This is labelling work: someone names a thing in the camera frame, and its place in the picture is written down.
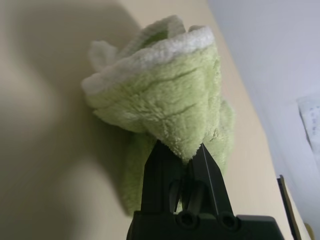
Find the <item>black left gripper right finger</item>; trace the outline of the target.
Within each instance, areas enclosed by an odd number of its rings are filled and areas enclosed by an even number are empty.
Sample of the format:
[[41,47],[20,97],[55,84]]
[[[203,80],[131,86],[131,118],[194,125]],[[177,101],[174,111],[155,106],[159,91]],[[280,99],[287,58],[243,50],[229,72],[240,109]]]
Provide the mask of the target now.
[[187,165],[185,208],[195,215],[233,216],[222,172],[204,144]]

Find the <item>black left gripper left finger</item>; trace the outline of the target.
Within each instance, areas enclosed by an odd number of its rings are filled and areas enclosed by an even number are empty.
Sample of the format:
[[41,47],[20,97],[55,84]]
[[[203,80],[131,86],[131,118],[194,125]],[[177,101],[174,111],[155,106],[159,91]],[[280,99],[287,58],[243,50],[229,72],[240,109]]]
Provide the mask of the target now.
[[143,213],[174,213],[180,199],[182,178],[182,160],[158,140],[144,166],[140,210]]

